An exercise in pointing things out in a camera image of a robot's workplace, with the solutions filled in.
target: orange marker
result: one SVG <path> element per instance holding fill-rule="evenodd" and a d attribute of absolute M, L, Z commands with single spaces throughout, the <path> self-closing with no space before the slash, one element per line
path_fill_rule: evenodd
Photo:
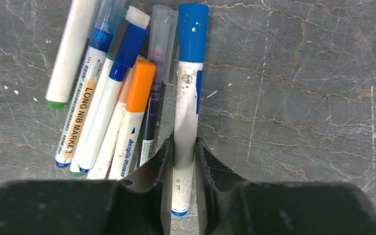
<path fill-rule="evenodd" d="M 129 173 L 133 151 L 156 70 L 154 64 L 145 60 L 137 60 L 134 68 L 135 72 L 126 102 L 126 112 L 113 155 L 109 174 L 110 180 L 120 180 Z"/>

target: blue cap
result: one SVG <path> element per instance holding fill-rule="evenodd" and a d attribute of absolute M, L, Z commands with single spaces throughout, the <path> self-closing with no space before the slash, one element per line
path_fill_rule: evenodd
<path fill-rule="evenodd" d="M 179 5 L 179 60 L 203 63 L 207 37 L 208 6 L 198 3 Z"/>
<path fill-rule="evenodd" d="M 80 167 L 80 173 L 87 174 L 89 173 L 89 171 L 90 171 L 89 169 L 83 169 Z"/>
<path fill-rule="evenodd" d="M 70 165 L 70 163 L 59 163 L 55 161 L 55 165 L 58 166 L 59 168 L 66 168 L 67 166 Z"/>
<path fill-rule="evenodd" d="M 176 211 L 174 211 L 174 210 L 171 210 L 171 212 L 172 212 L 172 214 L 173 214 L 174 216 L 182 217 L 182 216 L 186 215 L 188 211 L 184 211 L 184 212 L 176 212 Z"/>
<path fill-rule="evenodd" d="M 132 68 L 136 62 L 146 32 L 146 29 L 128 23 L 114 64 L 109 73 L 111 79 L 118 82 L 123 81 L 127 68 Z"/>

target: orange cap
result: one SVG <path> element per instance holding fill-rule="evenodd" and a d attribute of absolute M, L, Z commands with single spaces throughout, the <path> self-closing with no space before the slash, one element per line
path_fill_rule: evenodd
<path fill-rule="evenodd" d="M 146 60 L 145 57 L 138 55 L 138 60 Z M 117 97 L 117 100 L 122 103 L 126 103 L 127 96 L 129 95 L 130 85 L 132 84 L 133 80 L 133 74 L 135 72 L 135 66 L 133 68 L 128 68 L 126 76 L 123 80 L 122 87 L 120 89 L 119 96 Z"/>
<path fill-rule="evenodd" d="M 156 66 L 149 61 L 139 59 L 136 61 L 134 68 L 132 84 L 130 85 L 126 102 L 126 111 L 140 113 L 146 109 Z"/>

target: acrylic marker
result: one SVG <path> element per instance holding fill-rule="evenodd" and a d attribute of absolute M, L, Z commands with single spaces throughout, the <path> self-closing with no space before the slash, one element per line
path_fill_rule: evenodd
<path fill-rule="evenodd" d="M 126 11 L 127 11 L 126 8 L 123 8 L 122 10 L 123 17 L 126 16 Z M 115 44 L 114 42 L 111 43 L 110 48 L 114 47 L 115 46 L 114 44 Z M 110 54 L 111 54 L 111 50 L 109 49 L 106 55 L 106 59 L 104 60 L 104 63 L 103 63 L 103 68 L 101 69 L 99 79 L 97 81 L 97 86 L 94 90 L 90 107 L 86 114 L 86 120 L 84 121 L 83 129 L 81 131 L 80 138 L 78 139 L 77 147 L 74 151 L 74 156 L 72 158 L 71 165 L 70 165 L 70 175 L 72 177 L 81 177 L 84 175 L 83 173 L 80 172 L 80 167 L 78 166 L 78 164 L 81 161 L 84 146 L 86 144 L 87 137 L 89 136 L 90 128 L 93 124 L 93 120 L 96 114 L 97 105 L 98 105 L 98 102 L 100 101 L 104 85 L 106 84 L 106 80 L 109 77 L 110 69 L 112 68 L 112 65 L 113 65 L 113 60 L 110 59 L 111 58 Z"/>
<path fill-rule="evenodd" d="M 155 70 L 156 67 L 151 62 L 137 60 L 135 63 L 135 73 L 117 137 L 109 180 L 120 180 L 129 173 Z"/>
<path fill-rule="evenodd" d="M 94 10 L 99 0 L 73 0 L 63 37 L 52 68 L 46 100 L 50 109 L 62 109 L 69 101 Z"/>
<path fill-rule="evenodd" d="M 184 216 L 191 200 L 194 144 L 200 109 L 201 80 L 207 35 L 208 7 L 179 5 L 180 45 L 175 106 L 172 213 Z"/>
<path fill-rule="evenodd" d="M 111 50 L 117 51 L 109 78 L 103 89 L 97 106 L 96 115 L 80 160 L 80 172 L 87 173 L 94 167 L 109 119 L 112 116 L 123 79 L 128 68 L 133 67 L 146 35 L 150 17 L 144 12 L 129 6 L 126 17 L 120 23 L 114 42 L 118 45 Z"/>
<path fill-rule="evenodd" d="M 146 60 L 142 56 L 138 56 L 138 60 L 139 59 Z M 134 66 L 133 68 L 128 69 L 117 98 L 115 109 L 110 118 L 106 134 L 104 135 L 103 142 L 98 152 L 96 163 L 87 174 L 86 179 L 88 180 L 104 180 L 109 171 L 110 163 L 112 162 L 113 154 L 115 152 L 116 141 L 118 140 L 119 129 L 126 112 L 126 101 L 129 95 L 130 85 L 133 81 L 134 72 Z"/>
<path fill-rule="evenodd" d="M 153 153 L 162 79 L 168 80 L 170 66 L 167 65 L 172 60 L 177 21 L 178 11 L 165 6 L 153 6 L 148 61 L 155 64 L 156 72 L 141 125 L 138 167 L 147 162 Z"/>
<path fill-rule="evenodd" d="M 55 164 L 67 167 L 74 155 L 107 50 L 118 28 L 125 0 L 103 0 L 55 154 Z"/>

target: paint stain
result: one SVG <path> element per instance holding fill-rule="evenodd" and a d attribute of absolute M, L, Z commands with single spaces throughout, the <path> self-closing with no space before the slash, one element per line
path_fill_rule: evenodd
<path fill-rule="evenodd" d="M 217 93 L 217 91 L 214 91 L 213 93 L 209 94 L 209 95 L 207 96 L 206 99 L 208 99 L 208 98 L 210 98 L 211 96 L 215 95 L 215 93 Z"/>

